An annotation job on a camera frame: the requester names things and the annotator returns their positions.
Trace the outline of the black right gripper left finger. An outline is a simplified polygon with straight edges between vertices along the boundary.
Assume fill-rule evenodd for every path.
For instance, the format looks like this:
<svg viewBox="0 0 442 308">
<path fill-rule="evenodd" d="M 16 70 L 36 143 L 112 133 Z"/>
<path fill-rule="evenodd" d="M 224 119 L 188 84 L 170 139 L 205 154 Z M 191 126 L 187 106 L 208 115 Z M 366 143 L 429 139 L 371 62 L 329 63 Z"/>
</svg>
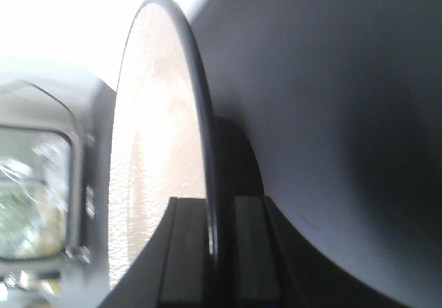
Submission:
<svg viewBox="0 0 442 308">
<path fill-rule="evenodd" d="M 171 198 L 151 239 L 101 307 L 204 307 L 206 203 Z"/>
</svg>

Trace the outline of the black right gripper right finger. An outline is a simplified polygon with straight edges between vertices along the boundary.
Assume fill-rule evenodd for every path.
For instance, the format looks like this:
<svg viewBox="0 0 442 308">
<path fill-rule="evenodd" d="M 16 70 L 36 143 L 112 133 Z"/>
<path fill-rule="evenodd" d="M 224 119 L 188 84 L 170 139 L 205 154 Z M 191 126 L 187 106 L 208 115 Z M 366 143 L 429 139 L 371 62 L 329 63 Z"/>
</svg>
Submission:
<svg viewBox="0 0 442 308">
<path fill-rule="evenodd" d="M 231 205 L 228 307 L 401 307 L 313 248 L 267 197 Z"/>
</svg>

